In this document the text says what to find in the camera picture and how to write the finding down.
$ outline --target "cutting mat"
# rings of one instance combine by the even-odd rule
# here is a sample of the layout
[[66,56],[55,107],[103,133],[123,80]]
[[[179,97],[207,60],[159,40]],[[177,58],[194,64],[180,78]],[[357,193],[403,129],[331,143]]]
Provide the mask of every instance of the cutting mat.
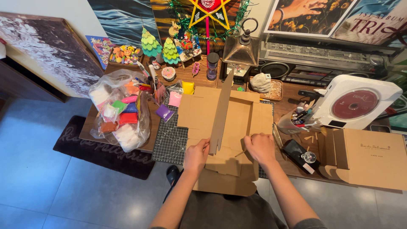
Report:
[[[271,112],[274,115],[274,103],[269,101],[260,102],[270,104]],[[168,106],[168,98],[164,101],[164,104],[176,113],[167,123],[165,123],[163,119],[160,120],[152,159],[154,161],[182,165],[184,163],[186,142],[188,141],[188,129],[177,127],[178,108]],[[260,165],[258,166],[258,176],[261,178],[267,178],[266,173]]]

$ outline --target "poster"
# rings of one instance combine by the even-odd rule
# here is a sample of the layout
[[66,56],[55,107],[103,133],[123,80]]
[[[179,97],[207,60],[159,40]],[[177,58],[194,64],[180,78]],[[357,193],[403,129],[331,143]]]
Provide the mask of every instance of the poster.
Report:
[[332,38],[404,48],[407,0],[361,0]]
[[356,0],[276,0],[265,33],[329,37]]
[[89,35],[85,35],[85,37],[88,40],[89,44],[92,45],[92,48],[95,51],[96,56],[98,57],[99,62],[102,65],[102,68],[106,70],[110,50],[112,49],[114,44],[108,37],[97,37]]
[[150,0],[88,0],[113,44],[141,47],[142,26],[159,40]]
[[0,37],[83,98],[103,76],[98,60],[63,18],[0,12]]

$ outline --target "boombox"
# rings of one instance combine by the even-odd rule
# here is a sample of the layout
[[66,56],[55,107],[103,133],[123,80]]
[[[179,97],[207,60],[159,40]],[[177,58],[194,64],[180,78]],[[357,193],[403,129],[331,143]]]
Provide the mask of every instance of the boombox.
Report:
[[381,79],[387,76],[388,57],[308,46],[262,42],[259,66],[250,76],[269,74],[286,82],[326,86],[338,75]]

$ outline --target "cd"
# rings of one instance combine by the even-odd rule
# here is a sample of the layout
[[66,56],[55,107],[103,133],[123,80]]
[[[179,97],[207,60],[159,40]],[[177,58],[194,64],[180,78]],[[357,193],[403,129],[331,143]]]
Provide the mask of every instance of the cd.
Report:
[[342,95],[332,105],[332,114],[339,119],[355,119],[376,107],[377,95],[369,90],[356,90]]

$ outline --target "metal lantern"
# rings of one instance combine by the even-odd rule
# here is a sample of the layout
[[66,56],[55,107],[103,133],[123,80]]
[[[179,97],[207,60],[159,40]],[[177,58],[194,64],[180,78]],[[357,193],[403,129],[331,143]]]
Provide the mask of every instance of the metal lantern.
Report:
[[[249,29],[245,30],[243,27],[243,24],[250,19],[256,22],[256,27],[252,31]],[[234,71],[234,83],[243,85],[247,82],[250,68],[252,66],[258,66],[260,38],[250,36],[250,33],[254,32],[257,27],[258,22],[255,18],[247,18],[242,23],[242,29],[244,31],[242,35],[231,35],[226,38],[222,58],[222,61],[227,63],[224,79],[230,71]]]

